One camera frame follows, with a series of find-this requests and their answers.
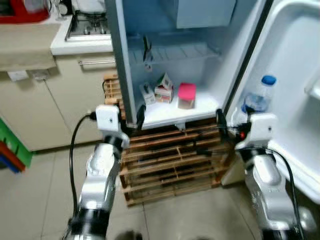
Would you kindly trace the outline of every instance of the gas stove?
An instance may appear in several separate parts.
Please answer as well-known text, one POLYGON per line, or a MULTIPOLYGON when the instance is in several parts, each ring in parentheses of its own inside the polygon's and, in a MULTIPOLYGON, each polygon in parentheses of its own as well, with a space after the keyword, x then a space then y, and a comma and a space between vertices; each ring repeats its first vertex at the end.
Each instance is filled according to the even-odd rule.
POLYGON ((83 13, 76 11, 72 17, 65 40, 95 41, 111 39, 105 13, 83 13))

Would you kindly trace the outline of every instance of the wooden pallet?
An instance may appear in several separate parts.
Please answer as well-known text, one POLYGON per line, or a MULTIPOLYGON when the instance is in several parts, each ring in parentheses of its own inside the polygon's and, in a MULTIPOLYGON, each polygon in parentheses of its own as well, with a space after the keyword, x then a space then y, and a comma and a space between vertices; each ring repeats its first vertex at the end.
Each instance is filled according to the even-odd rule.
POLYGON ((122 99, 122 93, 120 83, 117 74, 106 74, 102 84, 104 91, 104 104, 115 105, 119 103, 122 119, 126 119, 124 101, 122 99))
POLYGON ((119 174, 127 205, 219 186, 234 146, 221 143, 215 121, 188 123, 184 132, 170 126, 132 137, 119 174))

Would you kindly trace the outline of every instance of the refrigerator door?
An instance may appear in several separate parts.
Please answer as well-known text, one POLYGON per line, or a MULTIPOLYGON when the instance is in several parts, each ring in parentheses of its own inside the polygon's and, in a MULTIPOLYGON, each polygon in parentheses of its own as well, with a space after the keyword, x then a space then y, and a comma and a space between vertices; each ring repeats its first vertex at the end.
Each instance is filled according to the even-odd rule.
MULTIPOLYGON (((227 112, 230 125, 264 75, 277 82, 269 112, 278 126, 269 148, 284 155, 296 186, 320 204, 320 101, 308 91, 320 69, 320 1, 275 0, 227 112)), ((285 164, 277 165, 288 178, 285 164)))
POLYGON ((112 46, 116 59, 116 67, 125 106, 125 116, 128 127, 137 124, 137 109, 135 106, 131 70, 128 55, 124 8, 122 0, 105 0, 107 18, 112 32, 112 46))

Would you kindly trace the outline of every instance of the water bottle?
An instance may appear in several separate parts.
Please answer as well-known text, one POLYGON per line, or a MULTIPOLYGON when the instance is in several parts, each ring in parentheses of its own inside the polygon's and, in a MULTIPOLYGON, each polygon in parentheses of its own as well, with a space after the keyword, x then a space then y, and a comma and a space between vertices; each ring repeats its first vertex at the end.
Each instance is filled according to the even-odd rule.
POLYGON ((249 92, 244 98, 243 103, 238 106, 236 110, 234 124, 243 124, 247 122, 248 113, 250 108, 255 113, 265 113, 268 110, 269 104, 273 97, 274 88, 277 79, 271 75, 265 75, 260 84, 255 89, 249 92))

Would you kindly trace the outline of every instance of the refrigerator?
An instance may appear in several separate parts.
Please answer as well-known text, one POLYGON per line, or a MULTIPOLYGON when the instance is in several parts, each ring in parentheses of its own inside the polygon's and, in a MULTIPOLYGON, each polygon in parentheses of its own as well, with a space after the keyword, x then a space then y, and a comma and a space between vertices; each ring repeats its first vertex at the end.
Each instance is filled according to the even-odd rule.
MULTIPOLYGON (((319 0, 105 0, 126 121, 137 125, 152 88, 167 73, 171 103, 146 106, 142 128, 212 118, 230 126, 245 96, 275 76, 268 112, 278 118, 272 148, 284 155, 295 185, 320 204, 319 0), (192 109, 178 108, 181 83, 196 85, 192 109)), ((278 168, 288 178, 281 159, 278 168)))

